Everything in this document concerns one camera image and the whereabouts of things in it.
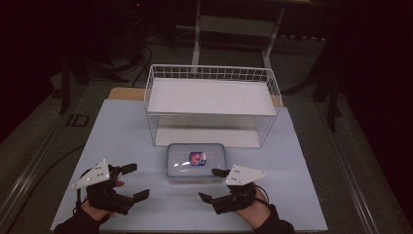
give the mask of white table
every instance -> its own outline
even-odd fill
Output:
[[[283,108],[260,149],[227,149],[227,165],[268,172],[257,184],[264,187],[280,218],[296,231],[323,231],[326,223],[319,206],[288,110]],[[198,192],[212,197],[227,195],[218,184],[170,184],[165,174],[167,148],[154,146],[143,102],[107,99],[97,116],[85,150],[68,184],[51,229],[72,216],[76,192],[70,184],[106,159],[113,166],[136,163],[136,172],[121,177],[126,185],[118,193],[131,196],[149,188],[150,197],[135,204],[128,215],[117,214],[100,230],[116,232],[246,232],[250,227],[237,215],[216,214]]]

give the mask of dark background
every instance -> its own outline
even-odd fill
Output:
[[[171,35],[171,25],[193,22],[194,2],[152,1],[146,9],[148,20]],[[125,5],[99,4],[105,17],[95,14],[93,1],[0,3],[0,142],[53,92],[49,78],[60,71],[62,45],[68,38],[92,58],[105,60],[116,41],[112,36],[128,34],[122,26],[129,23]],[[117,9],[114,16],[109,16],[111,9]],[[295,35],[298,40],[306,35],[330,37],[330,28],[338,20],[335,13],[331,9],[290,8],[281,34]],[[316,66],[324,70],[349,55],[342,64],[341,91],[413,224],[412,16],[411,1],[403,0],[371,1],[362,10],[346,12]]]

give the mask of person's left hand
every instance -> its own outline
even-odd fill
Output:
[[[116,187],[123,186],[124,184],[125,183],[123,181],[120,181],[120,180],[115,181],[115,186]],[[91,218],[93,218],[96,221],[102,221],[103,218],[106,217],[107,215],[110,215],[110,217],[113,217],[115,215],[115,213],[111,213],[111,212],[108,212],[106,210],[100,210],[100,209],[96,209],[96,208],[91,207],[91,205],[89,204],[88,198],[86,198],[86,201],[82,204],[81,208]]]

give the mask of transparent storage box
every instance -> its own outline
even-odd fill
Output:
[[[171,144],[166,173],[170,183],[212,183],[222,177],[212,169],[226,170],[225,147],[219,143]]]
[[[154,64],[146,84],[155,145],[259,148],[281,107],[276,78],[266,68]]]

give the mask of wire basket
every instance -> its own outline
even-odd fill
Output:
[[[144,101],[155,145],[261,147],[282,107],[271,69],[236,66],[154,64]]]

